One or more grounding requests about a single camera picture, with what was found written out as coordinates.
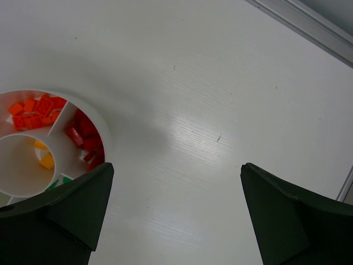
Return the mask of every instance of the white table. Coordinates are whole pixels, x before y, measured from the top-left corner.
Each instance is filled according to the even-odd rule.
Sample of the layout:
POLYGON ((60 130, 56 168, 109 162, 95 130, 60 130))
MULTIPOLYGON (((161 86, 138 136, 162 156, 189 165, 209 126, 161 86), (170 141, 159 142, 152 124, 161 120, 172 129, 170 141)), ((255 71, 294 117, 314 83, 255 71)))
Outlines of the white table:
POLYGON ((92 265, 261 264, 241 165, 330 198, 351 168, 352 69, 241 0, 5 0, 0 34, 1 89, 77 95, 114 135, 92 265))

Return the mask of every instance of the yellow lego brick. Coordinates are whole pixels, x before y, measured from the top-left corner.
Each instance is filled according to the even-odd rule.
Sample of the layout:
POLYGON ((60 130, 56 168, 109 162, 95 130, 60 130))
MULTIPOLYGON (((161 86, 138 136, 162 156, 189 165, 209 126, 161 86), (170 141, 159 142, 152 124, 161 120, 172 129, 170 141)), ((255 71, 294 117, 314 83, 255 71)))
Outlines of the yellow lego brick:
POLYGON ((54 166, 54 158, 50 152, 48 152, 39 162, 46 169, 52 169, 54 166))
POLYGON ((43 144, 41 141, 35 140, 34 142, 34 147, 42 150, 48 150, 45 144, 43 144))

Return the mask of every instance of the lego brick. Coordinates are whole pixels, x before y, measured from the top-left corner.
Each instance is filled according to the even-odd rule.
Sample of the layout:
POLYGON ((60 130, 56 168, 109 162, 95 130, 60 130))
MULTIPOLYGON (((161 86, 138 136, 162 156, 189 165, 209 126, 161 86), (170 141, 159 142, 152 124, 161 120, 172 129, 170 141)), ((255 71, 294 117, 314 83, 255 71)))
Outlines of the lego brick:
POLYGON ((29 130, 41 128, 44 126, 42 118, 40 116, 35 116, 33 118, 25 119, 27 128, 29 130))
POLYGON ((104 156, 104 148, 103 147, 99 147, 97 149, 97 156, 104 156))
POLYGON ((28 98, 24 103, 23 110, 25 112, 32 112, 36 104, 37 104, 37 101, 35 99, 28 98))
POLYGON ((56 188, 57 184, 58 184, 59 180, 57 179, 53 184, 51 184, 45 191, 49 191, 51 189, 56 188))
POLYGON ((18 115, 21 112, 23 112, 23 103, 17 102, 16 104, 13 104, 9 109, 9 113, 12 116, 18 115))
POLYGON ((54 158, 53 155, 48 152, 39 162, 42 166, 44 166, 46 169, 51 170, 54 166, 54 158))
POLYGON ((39 140, 35 140, 34 142, 34 147, 37 149, 41 149, 41 150, 48 150, 48 148, 46 147, 45 144, 43 144, 41 141, 39 140))
POLYGON ((24 121, 26 122, 26 120, 32 119, 37 116, 39 116, 39 115, 38 114, 25 114, 25 115, 23 115, 23 118, 24 118, 24 121))
POLYGON ((66 100, 61 97, 51 97, 50 99, 54 102, 54 109, 62 109, 66 104, 66 100))
POLYGON ((34 112, 43 118, 48 117, 53 110, 54 102, 50 97, 43 95, 34 108, 34 112))
POLYGON ((21 115, 23 115, 25 113, 25 111, 24 110, 21 110, 19 113, 17 113, 16 115, 14 115, 14 116, 21 116, 21 115))
POLYGON ((12 116, 13 127, 16 130, 25 129, 27 127, 24 116, 12 116))
POLYGON ((59 117, 60 111, 55 111, 51 113, 51 122, 54 123, 57 119, 57 117, 59 117))
POLYGON ((44 125, 52 125, 53 124, 53 122, 51 121, 51 117, 42 118, 42 122, 44 125))
POLYGON ((83 158, 83 160, 88 163, 89 161, 92 160, 92 158, 93 158, 94 156, 95 156, 95 152, 88 153, 88 154, 83 158))
POLYGON ((77 145, 80 146, 83 144, 83 138, 78 133, 77 129, 72 126, 66 130, 66 134, 68 137, 72 139, 72 141, 77 145))
POLYGON ((103 163, 104 163, 104 158, 102 158, 101 156, 96 156, 94 160, 91 162, 91 164, 89 164, 87 168, 87 172, 91 171, 92 169, 98 167, 100 164, 103 164, 103 163))
POLYGON ((83 137, 99 136, 97 129, 88 118, 82 119, 79 128, 83 137))
POLYGON ((70 178, 68 178, 68 177, 63 177, 63 179, 62 179, 62 183, 63 183, 63 184, 66 184, 66 183, 68 183, 68 182, 70 182, 70 181, 72 181, 72 179, 70 179, 70 178))
POLYGON ((101 147, 103 144, 99 137, 91 137, 88 139, 83 139, 83 148, 88 152, 93 152, 95 149, 101 147))
POLYGON ((74 122, 79 123, 81 121, 81 119, 84 117, 87 117, 87 116, 83 113, 82 110, 78 109, 78 110, 76 110, 75 115, 74 115, 74 122))

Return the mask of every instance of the white circular container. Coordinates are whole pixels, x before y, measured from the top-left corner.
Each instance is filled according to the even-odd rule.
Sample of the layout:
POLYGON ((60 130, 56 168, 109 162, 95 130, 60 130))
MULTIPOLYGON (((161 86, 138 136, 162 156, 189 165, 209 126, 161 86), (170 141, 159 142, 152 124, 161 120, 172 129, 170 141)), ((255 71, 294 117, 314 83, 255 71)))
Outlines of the white circular container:
POLYGON ((105 161, 113 152, 112 137, 105 120, 87 103, 63 93, 50 90, 14 90, 0 94, 0 192, 12 196, 9 204, 42 193, 60 177, 75 179, 86 172, 88 166, 79 156, 82 152, 66 135, 65 129, 72 123, 80 109, 96 127, 104 148, 105 161), (59 96, 67 100, 55 123, 50 127, 27 131, 15 131, 9 123, 7 109, 27 98, 39 98, 43 94, 59 96), (39 164, 34 141, 45 144, 54 158, 54 168, 45 169, 39 164))

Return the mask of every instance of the orange lego brick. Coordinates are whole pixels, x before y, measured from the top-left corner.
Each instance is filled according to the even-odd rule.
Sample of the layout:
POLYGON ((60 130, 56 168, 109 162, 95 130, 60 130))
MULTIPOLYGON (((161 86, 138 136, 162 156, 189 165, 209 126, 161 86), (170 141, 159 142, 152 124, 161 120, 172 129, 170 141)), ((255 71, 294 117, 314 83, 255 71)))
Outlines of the orange lego brick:
POLYGON ((17 102, 13 104, 8 111, 12 116, 21 115, 20 113, 23 112, 23 103, 17 102))
POLYGON ((52 112, 51 113, 51 122, 54 123, 57 119, 57 117, 59 117, 60 112, 56 111, 56 112, 52 112))
POLYGON ((55 165, 53 155, 50 152, 48 152, 39 163, 49 170, 51 170, 55 165))
POLYGON ((37 129, 43 127, 42 118, 40 116, 35 116, 34 118, 25 119, 27 128, 29 130, 37 129))
POLYGON ((42 122, 44 125, 52 125, 53 124, 53 122, 51 121, 51 117, 42 118, 42 122))
POLYGON ((24 117, 22 116, 12 116, 13 127, 15 130, 25 129, 27 127, 24 117))
POLYGON ((43 95, 34 108, 34 112, 41 115, 43 118, 48 117, 53 110, 54 102, 50 97, 43 95))
POLYGON ((24 110, 21 110, 19 113, 17 113, 16 115, 14 115, 14 116, 21 116, 21 115, 23 115, 25 113, 25 111, 24 110))
POLYGON ((36 104, 37 104, 37 101, 35 99, 28 98, 24 103, 23 110, 25 112, 32 112, 36 104))
POLYGON ((25 114, 25 115, 23 115, 23 118, 25 120, 28 120, 28 119, 31 119, 31 118, 34 118, 34 117, 37 117, 37 116, 39 116, 39 115, 38 114, 25 114))
POLYGON ((51 97, 50 99, 54 102, 54 109, 62 109, 66 104, 66 99, 61 97, 51 97))

